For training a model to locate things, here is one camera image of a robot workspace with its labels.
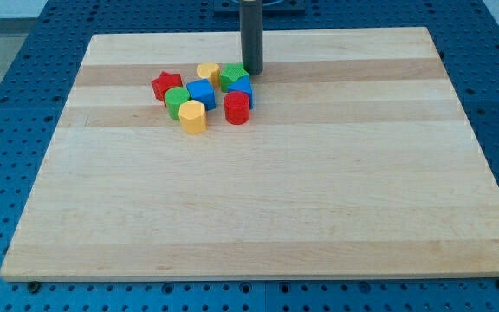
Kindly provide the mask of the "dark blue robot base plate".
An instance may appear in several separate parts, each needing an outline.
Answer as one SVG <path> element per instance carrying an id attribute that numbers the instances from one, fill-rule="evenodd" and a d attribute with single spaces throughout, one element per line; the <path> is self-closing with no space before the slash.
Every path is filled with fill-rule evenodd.
<path id="1" fill-rule="evenodd" d="M 306 2 L 306 0 L 262 0 L 262 12 L 281 16 L 302 14 L 306 10 Z M 213 0 L 211 3 L 214 16 L 237 16 L 239 13 L 238 0 Z"/>

